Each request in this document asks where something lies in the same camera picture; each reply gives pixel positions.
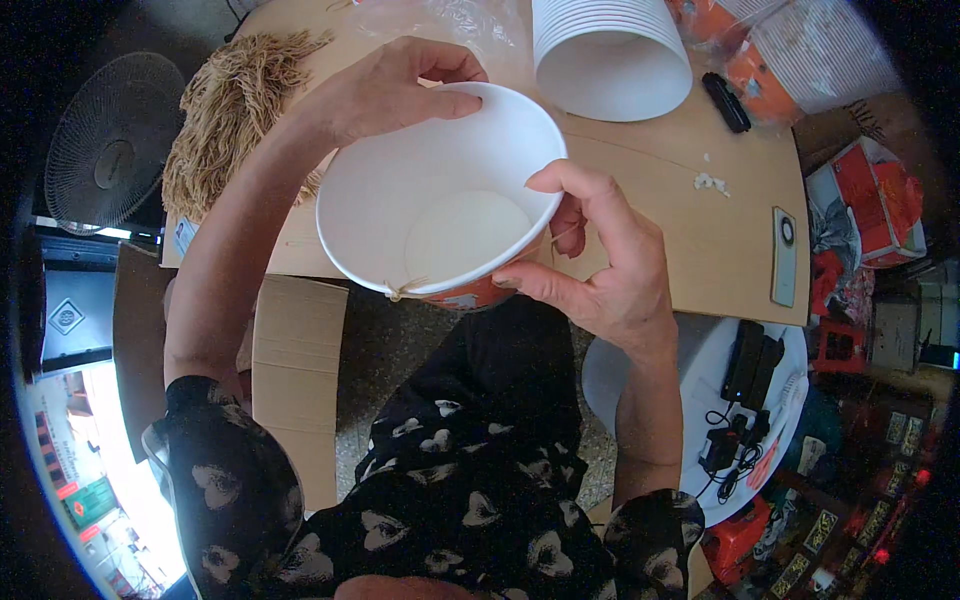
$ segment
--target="black floral shirt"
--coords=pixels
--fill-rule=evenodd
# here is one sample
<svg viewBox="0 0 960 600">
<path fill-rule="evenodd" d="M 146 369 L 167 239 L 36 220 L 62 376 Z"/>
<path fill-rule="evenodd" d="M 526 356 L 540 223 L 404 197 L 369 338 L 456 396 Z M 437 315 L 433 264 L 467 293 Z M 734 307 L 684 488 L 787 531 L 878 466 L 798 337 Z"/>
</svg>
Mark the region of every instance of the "black floral shirt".
<svg viewBox="0 0 960 600">
<path fill-rule="evenodd" d="M 304 519 L 282 448 L 216 381 L 182 377 L 167 401 L 144 445 L 203 598 L 331 598 L 364 574 L 431 577 L 478 598 L 686 598 L 704 529 L 693 496 L 634 498 L 598 535 L 575 502 L 586 464 L 520 425 L 452 400 L 398 405 L 373 424 L 349 495 Z"/>
</svg>

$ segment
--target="tiled floor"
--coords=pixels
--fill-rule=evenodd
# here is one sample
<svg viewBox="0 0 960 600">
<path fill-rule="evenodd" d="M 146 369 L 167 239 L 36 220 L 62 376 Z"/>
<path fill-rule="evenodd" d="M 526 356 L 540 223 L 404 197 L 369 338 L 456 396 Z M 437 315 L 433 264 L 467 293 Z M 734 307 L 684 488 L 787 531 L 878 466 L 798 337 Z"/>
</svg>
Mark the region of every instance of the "tiled floor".
<svg viewBox="0 0 960 600">
<path fill-rule="evenodd" d="M 390 393 L 427 357 L 453 325 L 455 313 L 416 300 L 390 302 L 382 295 L 346 284 L 350 290 L 337 390 L 337 497 L 353 486 L 353 469 L 367 452 L 370 426 Z M 577 369 L 593 336 L 571 325 Z M 580 456 L 589 464 L 579 504 L 590 509 L 613 491 L 616 446 L 583 402 Z"/>
</svg>

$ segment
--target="electric fan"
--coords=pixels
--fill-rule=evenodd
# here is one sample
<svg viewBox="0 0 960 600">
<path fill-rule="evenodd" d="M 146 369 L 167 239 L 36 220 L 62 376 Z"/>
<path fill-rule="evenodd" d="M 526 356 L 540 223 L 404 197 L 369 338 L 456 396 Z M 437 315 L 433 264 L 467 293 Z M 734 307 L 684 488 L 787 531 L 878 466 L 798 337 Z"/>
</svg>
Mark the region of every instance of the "electric fan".
<svg viewBox="0 0 960 600">
<path fill-rule="evenodd" d="M 60 117 L 44 172 L 57 225 L 92 235 L 147 199 L 182 125 L 183 76 L 159 54 L 133 52 L 86 80 Z"/>
</svg>

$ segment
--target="hand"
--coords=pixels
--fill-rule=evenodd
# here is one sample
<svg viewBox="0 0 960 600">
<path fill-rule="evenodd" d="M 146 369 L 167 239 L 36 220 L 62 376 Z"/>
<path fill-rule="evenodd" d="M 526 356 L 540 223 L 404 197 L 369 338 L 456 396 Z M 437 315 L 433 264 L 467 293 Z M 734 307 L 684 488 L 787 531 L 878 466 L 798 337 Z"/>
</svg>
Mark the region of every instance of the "hand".
<svg viewBox="0 0 960 600">
<path fill-rule="evenodd" d="M 676 344 L 663 233 L 630 208 L 616 181 L 560 159 L 535 173 L 526 186 L 539 192 L 566 192 L 550 222 L 554 235 L 566 232 L 555 242 L 560 253 L 573 258 L 583 251 L 584 224 L 590 220 L 600 233 L 610 267 L 582 282 L 521 260 L 494 272 L 493 281 L 559 308 L 576 325 L 623 348 L 635 360 L 664 353 L 671 339 Z"/>
<path fill-rule="evenodd" d="M 428 89 L 417 83 L 420 77 L 445 84 L 488 80 L 463 46 L 399 37 L 318 85 L 294 105 L 292 116 L 342 148 L 362 137 L 430 118 L 459 119 L 480 109 L 476 96 Z"/>
</svg>

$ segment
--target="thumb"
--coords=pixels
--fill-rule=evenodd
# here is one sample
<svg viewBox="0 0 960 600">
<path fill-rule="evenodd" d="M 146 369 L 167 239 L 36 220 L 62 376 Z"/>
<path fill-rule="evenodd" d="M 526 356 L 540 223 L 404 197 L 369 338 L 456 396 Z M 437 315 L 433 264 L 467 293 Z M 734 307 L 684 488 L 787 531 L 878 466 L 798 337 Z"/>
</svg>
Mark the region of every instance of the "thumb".
<svg viewBox="0 0 960 600">
<path fill-rule="evenodd" d="M 429 115 L 427 118 L 459 119 L 473 114 L 483 106 L 483 101 L 477 96 L 465 94 L 462 91 L 434 91 L 430 90 L 428 98 Z"/>
<path fill-rule="evenodd" d="M 503 287 L 515 287 L 534 300 L 560 309 L 567 317 L 587 314 L 590 290 L 571 276 L 530 260 L 518 260 L 493 272 L 493 281 Z"/>
</svg>

